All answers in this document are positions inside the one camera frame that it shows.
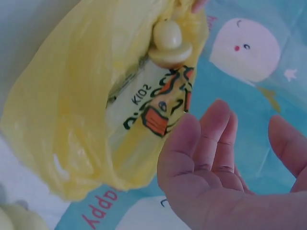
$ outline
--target light blue blanket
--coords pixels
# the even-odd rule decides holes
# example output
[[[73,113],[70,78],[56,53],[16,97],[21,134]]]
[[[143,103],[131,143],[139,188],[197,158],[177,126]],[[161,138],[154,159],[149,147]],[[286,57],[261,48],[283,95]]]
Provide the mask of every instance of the light blue blanket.
[[[259,194],[285,193],[294,177],[267,137],[280,111],[307,133],[307,1],[210,0],[210,38],[198,65],[191,112],[201,117],[216,99],[237,113],[236,163]],[[107,186],[71,204],[57,230],[188,229],[171,211],[156,179],[147,188],[118,192]]]

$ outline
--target white star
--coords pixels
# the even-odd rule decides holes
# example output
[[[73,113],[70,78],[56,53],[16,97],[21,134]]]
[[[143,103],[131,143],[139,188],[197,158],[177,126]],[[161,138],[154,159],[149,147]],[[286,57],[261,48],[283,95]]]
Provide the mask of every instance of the white star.
[[[288,79],[288,82],[290,82],[292,79],[296,79],[296,72],[297,69],[287,69],[284,72],[285,77]]]

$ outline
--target white cartoon character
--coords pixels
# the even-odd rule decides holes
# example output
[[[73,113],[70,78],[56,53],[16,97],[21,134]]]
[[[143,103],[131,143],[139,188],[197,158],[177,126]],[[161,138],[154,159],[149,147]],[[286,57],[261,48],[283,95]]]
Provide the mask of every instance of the white cartoon character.
[[[116,230],[190,230],[168,204],[165,196],[139,200],[124,215]]]
[[[273,108],[280,111],[273,98],[275,92],[257,86],[276,70],[280,56],[280,46],[267,28],[251,20],[235,18],[219,31],[210,61],[228,75],[257,87]],[[295,78],[289,70],[286,72],[288,80]]]

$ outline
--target hand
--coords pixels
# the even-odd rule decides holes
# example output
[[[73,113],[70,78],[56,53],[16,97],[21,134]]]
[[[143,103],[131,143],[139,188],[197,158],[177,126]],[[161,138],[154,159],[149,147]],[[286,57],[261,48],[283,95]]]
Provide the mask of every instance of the hand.
[[[195,3],[192,7],[192,12],[197,13],[207,2],[208,0],[195,0]]]
[[[157,176],[173,211],[193,230],[307,229],[307,140],[280,116],[273,150],[297,178],[291,193],[255,195],[234,164],[237,117],[216,101],[198,121],[185,114],[161,151]]]

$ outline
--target yellow plastic bag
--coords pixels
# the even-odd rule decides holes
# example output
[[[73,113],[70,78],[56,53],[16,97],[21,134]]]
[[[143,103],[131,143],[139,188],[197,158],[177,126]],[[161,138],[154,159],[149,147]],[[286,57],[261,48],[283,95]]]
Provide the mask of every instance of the yellow plastic bag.
[[[13,86],[1,128],[16,156],[51,192],[80,200],[154,177],[165,137],[189,108],[208,36],[193,0],[82,0]],[[152,27],[176,15],[193,53],[180,69],[148,60]]]

